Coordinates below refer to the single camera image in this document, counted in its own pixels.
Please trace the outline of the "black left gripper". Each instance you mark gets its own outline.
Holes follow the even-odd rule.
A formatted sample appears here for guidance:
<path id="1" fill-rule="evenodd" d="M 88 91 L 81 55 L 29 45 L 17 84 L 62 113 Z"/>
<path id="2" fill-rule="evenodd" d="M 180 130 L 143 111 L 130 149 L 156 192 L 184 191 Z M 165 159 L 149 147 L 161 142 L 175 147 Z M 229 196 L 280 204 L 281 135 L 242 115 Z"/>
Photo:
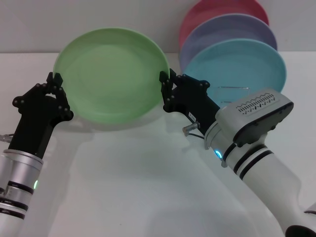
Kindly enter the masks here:
<path id="1" fill-rule="evenodd" d="M 74 117 L 62 83 L 59 73 L 53 77 L 53 72 L 50 72 L 45 83 L 36 83 L 24 95 L 13 99 L 12 105 L 18 108 L 21 118 L 9 144 L 10 150 L 43 158 L 58 111 L 62 121 L 71 121 Z M 54 94 L 56 98 L 46 96 L 48 94 Z"/>

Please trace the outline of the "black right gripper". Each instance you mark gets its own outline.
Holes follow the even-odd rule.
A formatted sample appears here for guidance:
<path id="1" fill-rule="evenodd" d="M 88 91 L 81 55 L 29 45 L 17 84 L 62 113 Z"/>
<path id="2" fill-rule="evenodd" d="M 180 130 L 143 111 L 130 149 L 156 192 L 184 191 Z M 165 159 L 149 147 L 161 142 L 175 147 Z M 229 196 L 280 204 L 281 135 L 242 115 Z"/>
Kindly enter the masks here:
<path id="1" fill-rule="evenodd" d="M 178 75 L 172 69 L 159 74 L 165 111 L 184 114 L 192 123 L 199 123 L 198 130 L 205 135 L 216 121 L 219 106 L 207 95 L 210 83 L 186 74 Z"/>

